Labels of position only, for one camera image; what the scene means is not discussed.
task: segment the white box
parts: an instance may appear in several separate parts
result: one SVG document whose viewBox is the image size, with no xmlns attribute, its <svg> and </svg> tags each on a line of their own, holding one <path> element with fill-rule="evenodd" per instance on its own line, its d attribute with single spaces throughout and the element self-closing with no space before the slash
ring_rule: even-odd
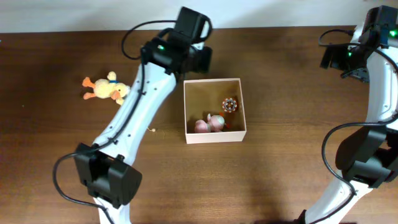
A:
<svg viewBox="0 0 398 224">
<path fill-rule="evenodd" d="M 226 98 L 238 101 L 238 110 L 225 113 L 222 102 Z M 246 120 L 240 78 L 223 78 L 184 81 L 185 138 L 187 144 L 242 141 L 246 134 Z M 195 122 L 204 121 L 208 113 L 224 112 L 225 123 L 220 133 L 194 133 Z"/>
</svg>

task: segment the white backdrop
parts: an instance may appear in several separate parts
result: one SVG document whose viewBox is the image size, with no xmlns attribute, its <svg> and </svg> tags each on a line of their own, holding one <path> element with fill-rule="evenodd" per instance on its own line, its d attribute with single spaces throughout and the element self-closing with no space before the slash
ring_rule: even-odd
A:
<svg viewBox="0 0 398 224">
<path fill-rule="evenodd" d="M 181 6 L 206 14 L 215 28 L 356 25 L 381 4 L 398 7 L 398 0 L 0 0 L 0 32 L 126 30 L 175 19 Z"/>
</svg>

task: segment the cardboard box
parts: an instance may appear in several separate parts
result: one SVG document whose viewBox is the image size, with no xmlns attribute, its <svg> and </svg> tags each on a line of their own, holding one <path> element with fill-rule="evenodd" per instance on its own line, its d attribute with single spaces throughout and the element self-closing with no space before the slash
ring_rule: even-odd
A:
<svg viewBox="0 0 398 224">
<path fill-rule="evenodd" d="M 222 102 L 226 98 L 238 101 L 238 109 L 225 113 Z M 240 78 L 184 81 L 185 137 L 187 144 L 209 142 L 242 141 L 246 134 L 246 120 Z M 207 114 L 217 115 L 224 112 L 225 123 L 220 133 L 195 133 L 195 122 L 202 119 L 207 122 Z"/>
</svg>

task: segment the brown table surface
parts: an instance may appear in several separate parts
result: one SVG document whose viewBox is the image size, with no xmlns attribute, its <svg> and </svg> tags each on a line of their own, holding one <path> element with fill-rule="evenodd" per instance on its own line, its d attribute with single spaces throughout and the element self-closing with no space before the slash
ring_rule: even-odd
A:
<svg viewBox="0 0 398 224">
<path fill-rule="evenodd" d="M 182 85 L 158 110 L 134 167 L 144 175 L 131 202 L 134 223 L 253 223 L 293 220 L 321 196 L 332 175 L 320 146 L 334 126 L 364 121 L 368 88 L 319 68 L 325 49 L 318 36 L 329 27 L 215 30 L 211 72 L 188 79 L 240 78 L 246 112 L 243 142 L 185 144 Z M 61 198 L 53 163 L 79 142 L 91 144 L 119 106 L 83 100 L 85 77 L 115 71 L 131 83 L 139 62 L 120 51 L 124 31 L 1 34 L 0 222 L 98 223 L 98 212 Z M 138 31 L 128 50 L 155 35 Z M 332 35 L 334 42 L 349 37 Z M 330 163 L 355 128 L 337 132 Z M 72 197 L 92 199 L 72 160 L 58 172 Z M 346 222 L 395 223 L 398 182 L 365 196 Z"/>
</svg>

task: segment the green light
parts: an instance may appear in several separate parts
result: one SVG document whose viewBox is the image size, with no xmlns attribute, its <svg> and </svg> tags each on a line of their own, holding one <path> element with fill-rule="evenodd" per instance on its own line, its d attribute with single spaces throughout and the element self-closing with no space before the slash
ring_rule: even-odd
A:
<svg viewBox="0 0 398 224">
<path fill-rule="evenodd" d="M 397 34 L 398 34 L 398 33 L 397 33 L 396 30 L 390 31 L 390 35 L 391 35 L 392 37 L 395 37 Z"/>
</svg>

